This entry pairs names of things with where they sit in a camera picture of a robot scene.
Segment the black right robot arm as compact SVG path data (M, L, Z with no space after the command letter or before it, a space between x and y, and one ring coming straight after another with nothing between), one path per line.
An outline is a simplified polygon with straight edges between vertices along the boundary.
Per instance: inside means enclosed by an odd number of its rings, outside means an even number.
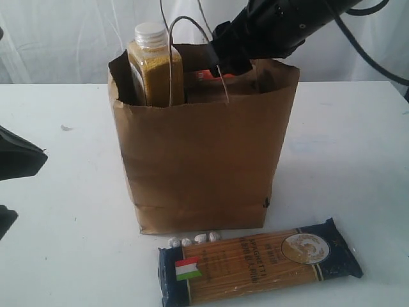
M333 21L335 14L366 16L386 1L356 9L357 1L264 0L249 1L233 21L219 24L207 45L210 72L241 75L255 59L284 59L305 39Z

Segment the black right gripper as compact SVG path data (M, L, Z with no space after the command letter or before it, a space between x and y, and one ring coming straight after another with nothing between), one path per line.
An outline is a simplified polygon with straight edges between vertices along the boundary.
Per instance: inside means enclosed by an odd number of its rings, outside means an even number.
M286 58L322 26L320 1L249 1L232 23L213 30L206 46L212 75L250 72L247 58Z

